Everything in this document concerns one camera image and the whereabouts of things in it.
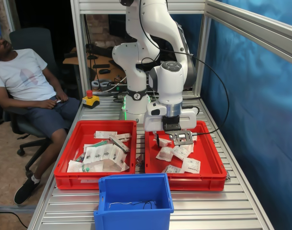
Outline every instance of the plastic bin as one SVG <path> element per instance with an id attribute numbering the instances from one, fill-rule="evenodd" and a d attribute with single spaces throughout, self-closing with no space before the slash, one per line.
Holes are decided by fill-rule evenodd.
<path id="1" fill-rule="evenodd" d="M 96 230 L 169 229 L 174 206 L 166 174 L 108 176 L 99 180 L 99 190 Z"/>
<path id="2" fill-rule="evenodd" d="M 94 138 L 96 131 L 117 131 L 118 134 L 130 133 L 131 138 L 124 144 L 130 148 L 126 152 L 126 164 L 129 169 L 124 172 L 67 172 L 68 163 L 73 160 L 77 149 L 80 156 L 84 144 L 95 144 L 106 139 Z M 62 153 L 54 171 L 56 185 L 59 189 L 98 189 L 98 180 L 104 176 L 135 173 L 136 121 L 79 121 Z"/>
<path id="3" fill-rule="evenodd" d="M 197 133 L 209 132 L 203 121 L 197 121 L 196 127 L 191 131 Z M 158 132 L 158 134 L 160 138 L 169 139 L 169 136 L 164 132 Z M 175 156 L 173 156 L 171 162 L 156 158 L 161 148 L 157 146 L 154 138 L 152 132 L 145 132 L 145 172 L 161 173 L 169 164 L 181 168 L 183 161 Z M 201 162 L 200 173 L 168 173 L 171 190 L 222 191 L 224 189 L 227 172 L 210 134 L 197 137 L 194 152 L 188 157 Z"/>

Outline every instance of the wooden desk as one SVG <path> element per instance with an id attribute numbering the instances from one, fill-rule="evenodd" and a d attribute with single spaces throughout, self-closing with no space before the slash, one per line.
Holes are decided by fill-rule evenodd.
<path id="1" fill-rule="evenodd" d="M 101 65 L 101 64 L 109 64 L 110 67 L 107 69 L 110 69 L 111 72 L 107 73 L 107 74 L 100 74 L 98 73 L 98 77 L 99 79 L 107 79 L 107 80 L 111 80 L 114 81 L 114 78 L 116 78 L 117 75 L 120 76 L 120 79 L 123 79 L 126 74 L 123 70 L 119 69 L 118 67 L 116 67 L 115 65 L 111 64 L 109 62 L 109 60 L 112 60 L 112 58 L 110 57 L 104 57 L 104 56 L 100 56 L 100 55 L 95 55 L 98 57 L 98 59 L 95 60 L 97 65 Z M 70 58 L 66 58 L 63 61 L 63 64 L 72 64 L 72 65 L 79 65 L 79 61 L 78 61 L 78 57 L 70 57 Z M 90 66 L 90 60 L 87 60 L 87 65 L 89 68 L 92 69 L 93 65 L 94 65 L 94 60 L 91 60 L 91 66 Z"/>

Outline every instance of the slotted aluminum table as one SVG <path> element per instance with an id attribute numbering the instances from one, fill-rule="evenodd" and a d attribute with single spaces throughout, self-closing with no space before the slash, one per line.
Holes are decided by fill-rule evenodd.
<path id="1" fill-rule="evenodd" d="M 192 92 L 183 93 L 184 98 L 193 96 Z M 77 121 L 119 119 L 122 104 L 113 102 L 110 97 L 100 98 L 100 101 L 101 104 L 92 110 L 80 107 L 63 149 Z M 217 127 L 202 100 L 187 100 L 184 105 L 198 106 L 197 118 L 206 122 L 210 131 Z M 143 173 L 144 166 L 139 162 L 144 159 L 145 132 L 143 125 L 138 124 L 137 129 L 136 173 Z M 219 131 L 211 136 L 231 179 L 226 181 L 222 192 L 172 192 L 175 211 L 171 214 L 169 229 L 273 230 L 223 136 Z M 98 190 L 56 188 L 52 172 L 28 230 L 94 230 L 93 211 L 98 203 Z"/>

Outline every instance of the computer mouse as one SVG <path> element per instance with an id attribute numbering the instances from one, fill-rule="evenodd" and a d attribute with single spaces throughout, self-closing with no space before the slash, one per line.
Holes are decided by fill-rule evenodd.
<path id="1" fill-rule="evenodd" d="M 93 60 L 93 59 L 98 59 L 98 57 L 95 56 L 95 55 L 89 55 L 88 56 L 88 60 Z"/>
<path id="2" fill-rule="evenodd" d="M 111 72 L 111 70 L 109 70 L 109 69 L 101 69 L 101 70 L 99 70 L 100 74 L 106 74 L 106 73 L 110 73 L 110 72 Z"/>

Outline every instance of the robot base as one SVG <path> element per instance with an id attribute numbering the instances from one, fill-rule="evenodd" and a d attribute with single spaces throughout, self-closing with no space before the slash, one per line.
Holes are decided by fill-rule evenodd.
<path id="1" fill-rule="evenodd" d="M 124 100 L 124 107 L 120 113 L 120 120 L 136 121 L 139 124 L 144 122 L 144 114 L 146 106 L 149 103 L 149 96 L 145 95 L 140 101 L 133 100 L 126 95 Z"/>
<path id="2" fill-rule="evenodd" d="M 119 114 L 120 120 L 126 121 L 136 121 L 138 124 L 143 124 L 144 122 L 144 114 L 130 114 L 124 110 Z"/>

